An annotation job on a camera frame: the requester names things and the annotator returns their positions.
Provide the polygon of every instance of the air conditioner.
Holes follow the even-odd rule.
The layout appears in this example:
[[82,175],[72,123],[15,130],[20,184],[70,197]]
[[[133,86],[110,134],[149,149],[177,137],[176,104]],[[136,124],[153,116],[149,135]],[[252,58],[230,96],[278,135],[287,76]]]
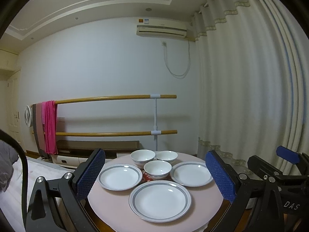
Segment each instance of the air conditioner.
[[158,36],[185,38],[187,27],[184,22],[167,19],[139,19],[136,34],[138,36]]

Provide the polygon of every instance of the ceiling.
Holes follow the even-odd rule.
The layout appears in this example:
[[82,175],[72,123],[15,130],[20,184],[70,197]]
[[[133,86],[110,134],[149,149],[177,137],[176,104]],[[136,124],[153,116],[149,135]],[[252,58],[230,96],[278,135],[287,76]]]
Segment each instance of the ceiling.
[[30,0],[0,39],[0,49],[18,54],[60,30],[101,19],[161,17],[191,21],[206,0]]

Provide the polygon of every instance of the white door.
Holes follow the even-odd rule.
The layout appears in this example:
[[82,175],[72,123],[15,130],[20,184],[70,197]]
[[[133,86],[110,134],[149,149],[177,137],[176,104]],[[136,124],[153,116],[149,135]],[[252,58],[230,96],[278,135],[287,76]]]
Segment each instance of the white door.
[[7,124],[9,135],[11,135],[20,145],[20,118],[21,115],[17,109],[18,91],[19,91],[20,71],[13,74],[7,80]]

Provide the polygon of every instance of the white bedsheet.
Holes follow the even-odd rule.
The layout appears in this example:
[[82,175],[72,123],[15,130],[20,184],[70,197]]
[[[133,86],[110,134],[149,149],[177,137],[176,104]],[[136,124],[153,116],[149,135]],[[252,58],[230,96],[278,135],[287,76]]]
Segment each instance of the white bedsheet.
[[[46,166],[42,163],[37,163],[35,160],[28,159],[28,192],[27,192],[27,207],[31,197],[32,189],[35,180],[39,176],[44,176],[46,180],[61,178],[67,170],[66,168],[53,168]],[[16,232],[24,232],[24,224],[21,213],[21,186],[22,186],[22,164],[21,160],[13,164],[14,173],[11,178],[9,187],[5,192],[0,192],[0,207],[6,216],[8,222],[11,224]],[[68,231],[75,231],[71,220],[64,208],[63,202],[60,198],[57,198],[57,203],[60,211],[60,215],[64,221],[66,229]]]

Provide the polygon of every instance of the hanging fabric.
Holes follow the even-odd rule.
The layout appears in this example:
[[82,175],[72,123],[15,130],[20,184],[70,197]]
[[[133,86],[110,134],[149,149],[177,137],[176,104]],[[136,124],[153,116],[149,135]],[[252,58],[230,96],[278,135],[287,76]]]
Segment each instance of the hanging fabric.
[[247,160],[255,154],[288,174],[291,164],[276,148],[303,151],[301,141],[308,147],[303,81],[309,76],[302,69],[308,62],[277,4],[207,0],[193,19],[200,62],[197,154],[217,150],[239,173],[251,173]]

